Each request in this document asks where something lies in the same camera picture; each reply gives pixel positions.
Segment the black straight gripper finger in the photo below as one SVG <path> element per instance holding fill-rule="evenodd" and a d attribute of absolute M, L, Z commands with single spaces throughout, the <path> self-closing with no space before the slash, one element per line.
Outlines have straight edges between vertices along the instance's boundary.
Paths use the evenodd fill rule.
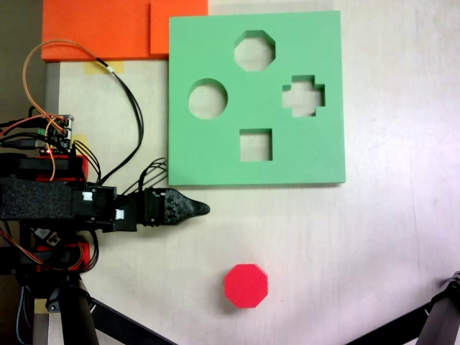
<path fill-rule="evenodd" d="M 195 216 L 193 201 L 175 189 L 165 191 L 165 225 L 177 225 Z"/>

